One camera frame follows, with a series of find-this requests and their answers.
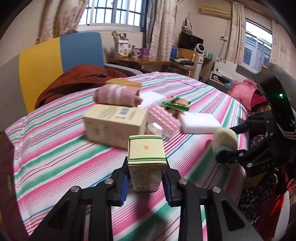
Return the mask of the green striped small carton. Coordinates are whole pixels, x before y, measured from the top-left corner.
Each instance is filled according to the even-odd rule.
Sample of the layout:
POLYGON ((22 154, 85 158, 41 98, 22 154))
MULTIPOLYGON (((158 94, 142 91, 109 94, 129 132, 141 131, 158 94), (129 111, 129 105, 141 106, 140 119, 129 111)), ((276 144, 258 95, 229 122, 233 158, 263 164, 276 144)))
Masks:
POLYGON ((130 136, 127 164, 135 192, 158 191, 167 166, 162 136, 130 136))

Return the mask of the beige carton box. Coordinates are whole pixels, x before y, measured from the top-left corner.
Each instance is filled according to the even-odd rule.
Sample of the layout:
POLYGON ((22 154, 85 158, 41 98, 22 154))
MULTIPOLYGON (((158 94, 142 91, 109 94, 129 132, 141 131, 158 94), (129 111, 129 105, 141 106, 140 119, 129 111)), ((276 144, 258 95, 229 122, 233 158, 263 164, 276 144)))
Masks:
POLYGON ((88 140, 127 149, 128 138, 143 135, 147 110, 124 106, 96 104, 83 116, 88 140))

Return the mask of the snack bar green wrapper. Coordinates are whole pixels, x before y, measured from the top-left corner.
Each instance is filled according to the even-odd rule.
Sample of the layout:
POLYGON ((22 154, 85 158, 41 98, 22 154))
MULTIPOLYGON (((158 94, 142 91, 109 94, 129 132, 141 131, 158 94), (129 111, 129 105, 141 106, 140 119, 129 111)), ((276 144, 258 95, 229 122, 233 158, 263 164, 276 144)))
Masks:
POLYGON ((191 102, 179 97, 172 96, 166 101, 163 101, 161 104, 165 108, 171 108, 180 112, 186 112, 189 111, 189 105, 191 104, 191 102))

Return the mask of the pink striped towel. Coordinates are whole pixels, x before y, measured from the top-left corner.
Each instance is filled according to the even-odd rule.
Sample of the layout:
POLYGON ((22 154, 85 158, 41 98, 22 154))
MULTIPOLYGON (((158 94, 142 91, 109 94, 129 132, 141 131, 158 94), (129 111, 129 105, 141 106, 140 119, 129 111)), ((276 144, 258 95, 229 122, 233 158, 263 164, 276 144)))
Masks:
POLYGON ((141 105, 140 89, 132 86, 107 84, 99 87, 94 94, 96 104, 126 106, 129 108, 141 105))

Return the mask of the yellow sponge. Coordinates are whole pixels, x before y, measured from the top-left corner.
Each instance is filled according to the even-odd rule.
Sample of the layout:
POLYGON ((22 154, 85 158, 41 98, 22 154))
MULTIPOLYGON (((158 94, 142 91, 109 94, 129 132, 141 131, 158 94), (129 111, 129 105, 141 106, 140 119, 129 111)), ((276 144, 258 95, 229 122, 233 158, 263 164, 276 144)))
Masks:
POLYGON ((142 84, 138 82, 133 82, 130 80, 127 80, 125 78, 113 78, 106 81, 106 84, 116 84, 116 85, 122 85, 122 86, 130 86, 141 89, 142 84))

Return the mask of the pink bedding pile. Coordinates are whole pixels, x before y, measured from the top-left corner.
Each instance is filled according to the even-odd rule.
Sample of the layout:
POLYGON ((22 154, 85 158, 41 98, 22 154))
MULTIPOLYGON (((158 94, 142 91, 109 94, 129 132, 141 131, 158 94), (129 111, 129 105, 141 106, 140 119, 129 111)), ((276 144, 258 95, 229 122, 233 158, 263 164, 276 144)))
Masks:
POLYGON ((243 82, 235 80, 227 94, 239 101, 248 113, 256 113, 260 108, 268 106, 268 101, 259 91, 257 84, 250 79, 243 82))

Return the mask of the white foam block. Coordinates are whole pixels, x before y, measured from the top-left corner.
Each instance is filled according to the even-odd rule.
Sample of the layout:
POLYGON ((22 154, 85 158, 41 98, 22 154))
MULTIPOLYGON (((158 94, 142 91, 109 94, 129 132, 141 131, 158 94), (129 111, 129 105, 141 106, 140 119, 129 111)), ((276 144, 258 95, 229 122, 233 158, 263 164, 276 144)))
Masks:
POLYGON ((142 99, 142 102, 137 107, 143 109, 149 109, 153 103, 161 104, 167 99, 164 95, 153 91, 141 92, 139 96, 142 99))
POLYGON ((212 114, 184 112, 178 114, 183 132, 186 134, 212 134, 221 124, 212 114))

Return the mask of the white low shelf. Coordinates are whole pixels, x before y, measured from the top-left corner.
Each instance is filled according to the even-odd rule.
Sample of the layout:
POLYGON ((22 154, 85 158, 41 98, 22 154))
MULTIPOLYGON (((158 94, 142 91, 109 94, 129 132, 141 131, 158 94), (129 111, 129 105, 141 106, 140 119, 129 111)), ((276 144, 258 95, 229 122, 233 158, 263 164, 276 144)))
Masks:
POLYGON ((251 79, 253 73, 241 65, 226 59, 217 58, 210 72, 207 84, 226 93, 234 81, 243 82, 251 79))

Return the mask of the wooden chair with clothes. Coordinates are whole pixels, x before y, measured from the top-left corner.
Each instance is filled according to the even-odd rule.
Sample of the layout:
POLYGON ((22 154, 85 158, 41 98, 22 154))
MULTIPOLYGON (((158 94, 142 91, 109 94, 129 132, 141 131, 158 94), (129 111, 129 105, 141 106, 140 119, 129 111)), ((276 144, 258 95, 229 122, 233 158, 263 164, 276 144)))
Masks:
POLYGON ((172 44, 170 62, 174 67, 177 67, 176 72, 193 77, 198 63, 198 52, 194 50, 178 48, 172 44))

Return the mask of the white foam block far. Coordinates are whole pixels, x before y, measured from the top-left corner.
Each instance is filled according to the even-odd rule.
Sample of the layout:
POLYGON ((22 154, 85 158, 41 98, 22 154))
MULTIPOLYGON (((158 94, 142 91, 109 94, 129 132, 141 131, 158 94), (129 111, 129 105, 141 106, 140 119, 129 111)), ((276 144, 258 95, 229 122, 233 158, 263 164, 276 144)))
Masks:
POLYGON ((164 95, 153 91, 141 92, 139 96, 142 99, 142 102, 137 107, 143 109, 149 109, 153 103, 161 104, 167 99, 164 95))

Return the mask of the grey yellow blue chair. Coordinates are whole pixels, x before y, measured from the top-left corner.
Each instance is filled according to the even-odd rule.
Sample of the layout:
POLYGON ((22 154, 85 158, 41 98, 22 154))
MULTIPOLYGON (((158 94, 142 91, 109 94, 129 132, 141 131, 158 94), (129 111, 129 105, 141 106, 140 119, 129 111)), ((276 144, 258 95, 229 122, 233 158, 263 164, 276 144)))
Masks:
POLYGON ((98 32, 70 34, 35 45, 1 67, 1 131, 32 112, 39 95, 64 72, 80 64, 115 69, 128 76, 141 74, 105 63, 98 32))

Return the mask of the wooden side table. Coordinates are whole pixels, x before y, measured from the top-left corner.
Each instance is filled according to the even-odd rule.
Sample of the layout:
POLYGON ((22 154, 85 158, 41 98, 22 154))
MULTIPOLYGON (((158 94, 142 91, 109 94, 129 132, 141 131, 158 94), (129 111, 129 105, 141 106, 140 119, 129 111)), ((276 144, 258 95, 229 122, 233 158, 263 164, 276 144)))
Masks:
POLYGON ((170 61, 159 60, 157 58, 143 58, 143 57, 123 57, 123 58, 108 58, 107 63, 116 64, 119 66, 129 67, 141 71, 147 72, 167 72, 170 66, 170 61))

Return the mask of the purple box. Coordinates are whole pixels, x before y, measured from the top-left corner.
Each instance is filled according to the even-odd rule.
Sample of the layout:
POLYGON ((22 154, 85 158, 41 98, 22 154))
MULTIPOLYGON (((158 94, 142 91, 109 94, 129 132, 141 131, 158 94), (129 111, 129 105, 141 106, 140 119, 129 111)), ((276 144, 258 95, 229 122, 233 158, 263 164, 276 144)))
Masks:
POLYGON ((140 48, 140 57, 148 58, 149 57, 149 49, 147 48, 140 48))

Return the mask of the white box with papers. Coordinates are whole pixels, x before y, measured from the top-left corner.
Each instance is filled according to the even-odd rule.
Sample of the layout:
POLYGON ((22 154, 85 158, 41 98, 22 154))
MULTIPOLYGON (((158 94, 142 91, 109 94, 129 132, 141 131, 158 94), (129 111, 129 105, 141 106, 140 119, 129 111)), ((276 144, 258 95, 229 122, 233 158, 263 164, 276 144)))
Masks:
POLYGON ((128 56, 128 39, 126 33, 117 33, 113 31, 111 33, 114 39, 114 57, 124 58, 128 56))

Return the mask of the wall air conditioner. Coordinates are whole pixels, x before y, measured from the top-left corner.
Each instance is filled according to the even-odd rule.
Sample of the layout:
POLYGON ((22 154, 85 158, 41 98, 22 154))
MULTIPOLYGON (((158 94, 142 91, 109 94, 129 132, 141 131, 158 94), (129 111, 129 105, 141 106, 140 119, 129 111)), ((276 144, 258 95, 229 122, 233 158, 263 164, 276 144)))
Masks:
POLYGON ((211 6, 202 6, 199 8, 199 13, 200 15, 213 16, 215 18, 221 18, 224 20, 231 19, 231 12, 227 9, 221 9, 211 6))

